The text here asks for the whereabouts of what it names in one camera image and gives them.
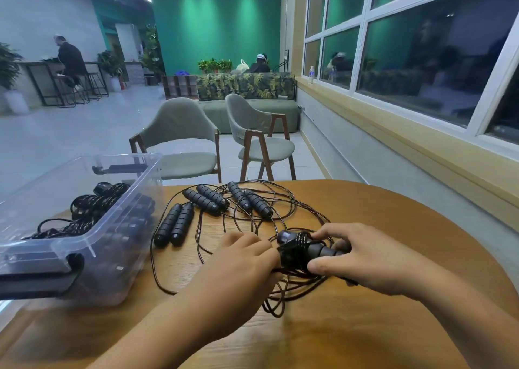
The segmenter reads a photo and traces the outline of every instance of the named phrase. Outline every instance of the plastic storage box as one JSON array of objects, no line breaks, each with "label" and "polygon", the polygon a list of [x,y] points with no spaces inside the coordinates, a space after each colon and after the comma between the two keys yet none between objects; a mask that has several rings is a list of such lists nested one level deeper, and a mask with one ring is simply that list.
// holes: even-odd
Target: plastic storage box
[{"label": "plastic storage box", "polygon": [[[164,210],[160,158],[160,154],[79,157],[0,203],[0,300],[122,302]],[[93,194],[103,181],[131,187],[86,234],[23,240],[47,218],[70,217],[71,202]],[[64,223],[51,221],[44,229],[53,226]]]}]

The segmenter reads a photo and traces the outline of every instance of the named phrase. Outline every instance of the left hand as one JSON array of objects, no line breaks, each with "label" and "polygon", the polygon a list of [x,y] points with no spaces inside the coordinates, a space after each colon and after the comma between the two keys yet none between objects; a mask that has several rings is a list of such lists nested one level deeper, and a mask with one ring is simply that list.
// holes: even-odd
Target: left hand
[{"label": "left hand", "polygon": [[278,251],[252,233],[231,232],[175,300],[192,310],[205,343],[221,339],[250,320],[283,277]]}]

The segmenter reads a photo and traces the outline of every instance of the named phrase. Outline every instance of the forearm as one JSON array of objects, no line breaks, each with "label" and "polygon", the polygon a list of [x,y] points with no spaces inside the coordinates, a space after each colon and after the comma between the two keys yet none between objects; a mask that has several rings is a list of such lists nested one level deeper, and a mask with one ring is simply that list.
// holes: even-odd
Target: forearm
[{"label": "forearm", "polygon": [[88,369],[162,369],[180,366],[204,346],[192,323],[190,307],[170,298],[153,309],[137,326]]},{"label": "forearm", "polygon": [[519,367],[519,323],[456,275],[434,264],[412,293],[437,318],[472,369]]}]

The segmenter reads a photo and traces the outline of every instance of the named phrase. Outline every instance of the white planter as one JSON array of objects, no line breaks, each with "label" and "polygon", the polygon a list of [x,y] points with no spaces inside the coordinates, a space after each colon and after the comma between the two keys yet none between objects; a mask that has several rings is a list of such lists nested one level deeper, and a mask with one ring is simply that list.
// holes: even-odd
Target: white planter
[{"label": "white planter", "polygon": [[13,113],[17,115],[29,114],[29,106],[23,98],[23,95],[17,90],[8,90],[4,93],[7,104]]},{"label": "white planter", "polygon": [[110,85],[112,86],[113,92],[120,92],[121,91],[121,83],[119,82],[118,77],[111,77],[110,78]]}]

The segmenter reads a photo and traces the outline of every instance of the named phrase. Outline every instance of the wooden table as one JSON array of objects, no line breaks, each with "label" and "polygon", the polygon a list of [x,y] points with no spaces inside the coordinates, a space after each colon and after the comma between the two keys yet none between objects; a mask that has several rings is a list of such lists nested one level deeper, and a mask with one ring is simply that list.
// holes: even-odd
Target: wooden table
[{"label": "wooden table", "polygon": [[[297,199],[334,222],[361,222],[392,235],[461,275],[519,318],[516,291],[498,263],[470,235],[430,208],[388,190],[354,182],[297,181],[283,185]],[[178,190],[179,186],[168,186],[165,194],[168,197]],[[183,248],[167,248],[156,257],[159,279],[166,287],[181,289],[200,267],[193,239],[195,224]],[[287,224],[318,227],[316,219],[301,209]],[[202,230],[204,246],[216,247],[221,235],[221,218],[207,216]],[[262,226],[260,236],[271,235],[271,226]],[[147,263],[128,298],[118,307],[21,312],[7,333],[0,334],[0,344],[9,338],[14,340],[0,360],[0,367],[85,367],[165,299],[167,296],[155,286]],[[206,346],[183,367],[467,366],[447,334],[420,303],[363,287],[347,287],[344,281],[331,278],[304,298],[287,303],[281,319],[260,309],[237,332]]]}]

